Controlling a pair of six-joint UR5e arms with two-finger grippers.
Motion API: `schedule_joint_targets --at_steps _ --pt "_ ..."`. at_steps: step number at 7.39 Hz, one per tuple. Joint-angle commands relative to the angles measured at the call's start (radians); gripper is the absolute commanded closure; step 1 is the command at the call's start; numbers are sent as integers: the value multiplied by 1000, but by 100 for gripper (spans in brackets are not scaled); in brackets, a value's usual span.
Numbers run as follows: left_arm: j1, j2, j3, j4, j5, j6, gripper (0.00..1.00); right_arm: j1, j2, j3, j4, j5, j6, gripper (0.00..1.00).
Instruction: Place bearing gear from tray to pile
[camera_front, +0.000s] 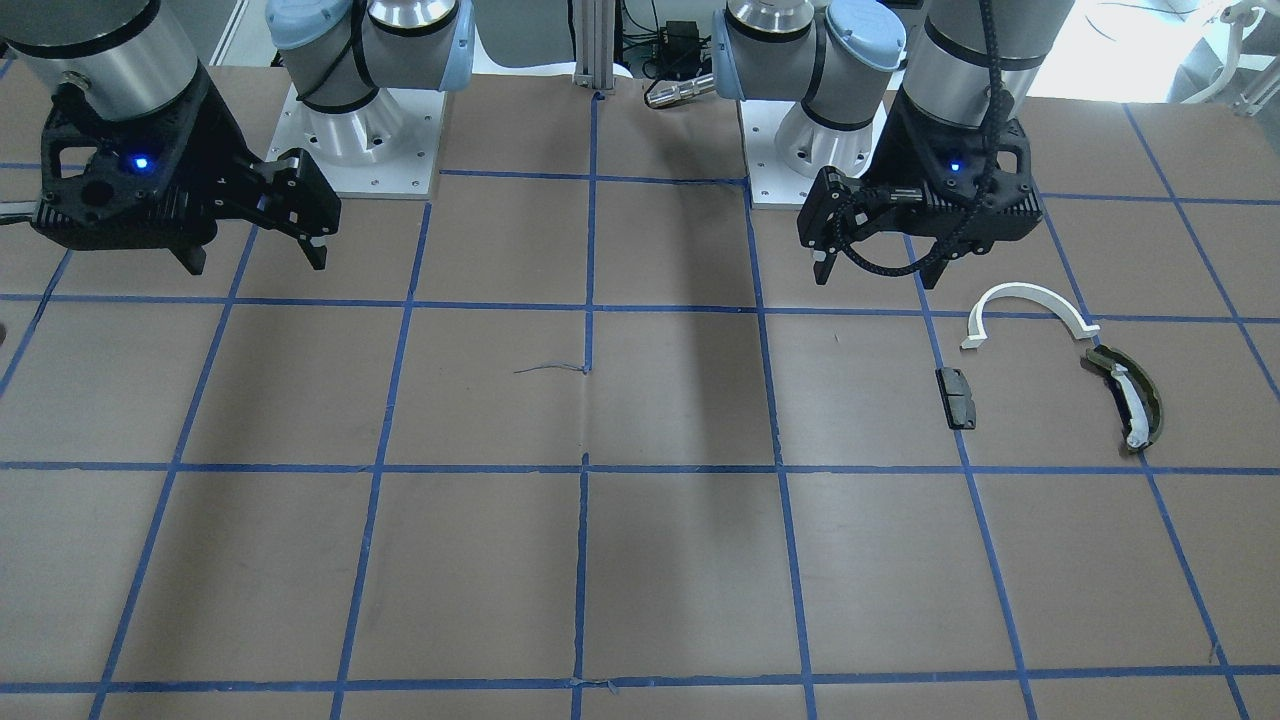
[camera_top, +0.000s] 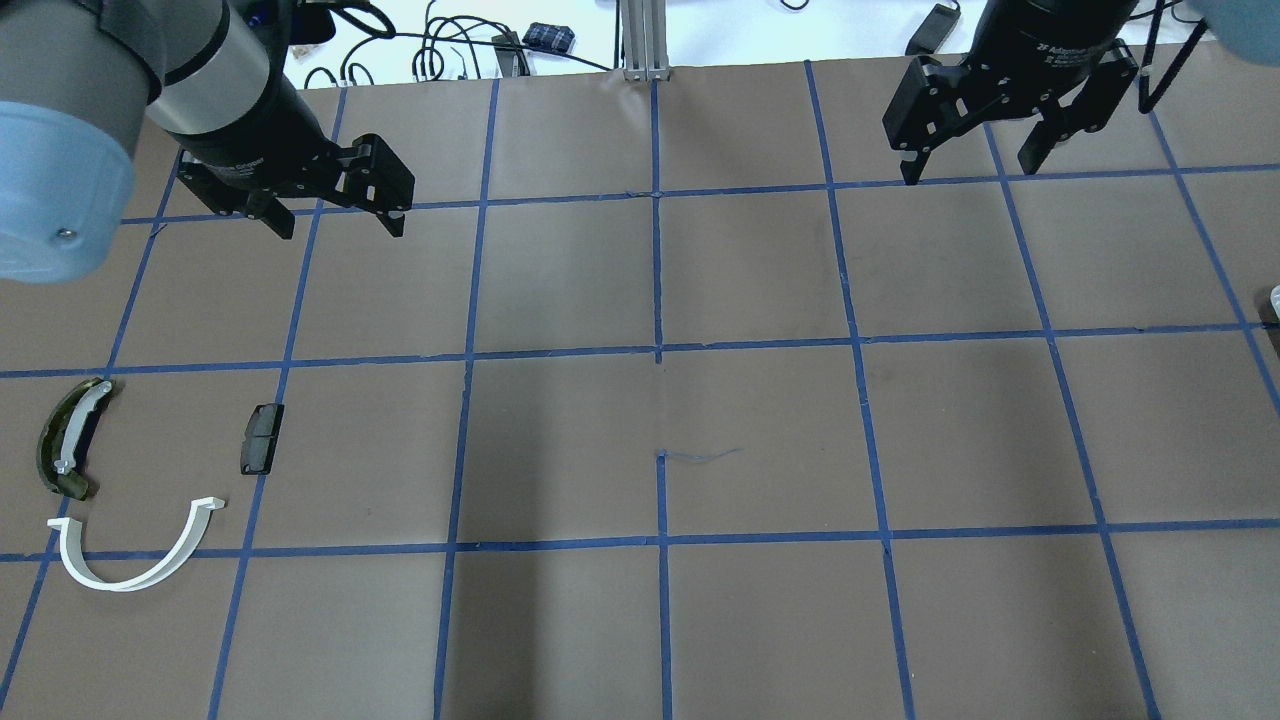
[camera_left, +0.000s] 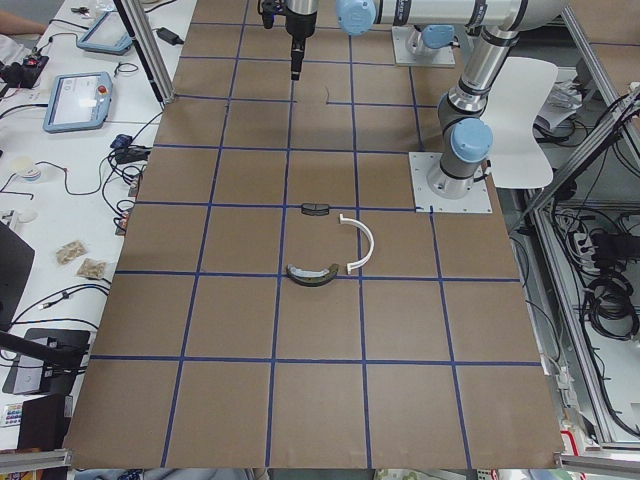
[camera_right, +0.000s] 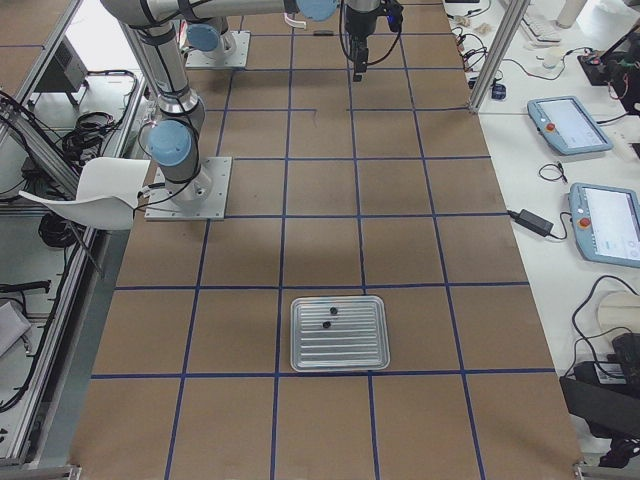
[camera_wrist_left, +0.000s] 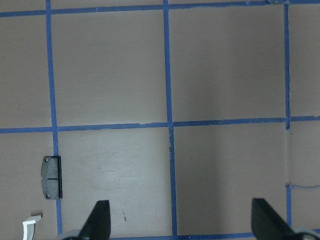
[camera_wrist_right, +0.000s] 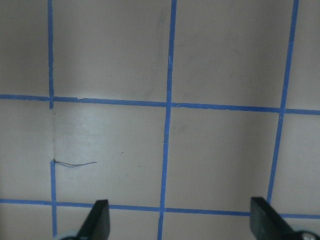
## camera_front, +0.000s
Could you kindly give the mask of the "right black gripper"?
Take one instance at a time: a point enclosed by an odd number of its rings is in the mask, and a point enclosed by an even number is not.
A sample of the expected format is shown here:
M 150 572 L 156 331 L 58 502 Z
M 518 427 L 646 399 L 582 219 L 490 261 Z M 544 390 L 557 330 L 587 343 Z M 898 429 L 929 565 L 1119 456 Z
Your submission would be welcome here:
M 165 249 L 202 275 L 218 220 L 244 219 L 289 234 L 314 270 L 325 269 L 340 199 L 306 149 L 273 161 L 251 152 L 206 69 L 168 105 L 128 120 L 99 115 L 86 85 L 65 74 L 52 95 L 36 232 L 76 251 Z

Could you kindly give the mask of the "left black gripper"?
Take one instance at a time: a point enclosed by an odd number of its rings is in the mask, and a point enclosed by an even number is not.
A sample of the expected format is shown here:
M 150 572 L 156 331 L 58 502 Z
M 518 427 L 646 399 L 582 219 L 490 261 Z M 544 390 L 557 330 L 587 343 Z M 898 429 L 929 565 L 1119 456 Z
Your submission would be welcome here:
M 836 167 L 815 174 L 797 215 L 797 237 L 814 258 L 818 286 L 827 284 L 847 241 L 837 225 L 867 209 L 870 232 L 902 232 L 936 241 L 920 261 L 924 290 L 934 290 L 952 259 L 987 254 L 1036 227 L 1030 143 L 1010 117 L 991 138 L 983 128 L 951 126 L 927 115 L 897 91 L 870 165 L 859 178 Z

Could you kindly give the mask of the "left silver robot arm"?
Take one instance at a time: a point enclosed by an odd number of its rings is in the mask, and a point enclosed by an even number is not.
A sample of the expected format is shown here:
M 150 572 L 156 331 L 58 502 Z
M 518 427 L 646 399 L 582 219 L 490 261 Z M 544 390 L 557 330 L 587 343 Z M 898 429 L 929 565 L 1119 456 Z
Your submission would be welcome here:
M 910 37 L 879 1 L 728 1 L 721 97 L 790 101 L 778 147 L 812 179 L 799 243 L 936 287 L 947 265 L 1025 238 L 1043 208 L 1018 109 L 1070 1 L 932 1 Z

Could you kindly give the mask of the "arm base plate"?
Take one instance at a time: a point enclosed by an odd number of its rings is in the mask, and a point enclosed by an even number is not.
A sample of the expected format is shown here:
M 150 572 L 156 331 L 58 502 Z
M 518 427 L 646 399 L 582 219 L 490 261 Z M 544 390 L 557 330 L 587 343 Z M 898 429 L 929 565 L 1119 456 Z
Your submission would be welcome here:
M 799 100 L 745 100 L 739 102 L 739 114 L 751 201 L 758 209 L 800 209 L 822 167 L 863 176 L 887 122 L 883 101 L 870 124 L 855 131 L 814 123 Z
M 429 200 L 448 94 L 383 88 L 365 108 L 325 114 L 289 87 L 266 159 L 303 149 L 342 199 Z

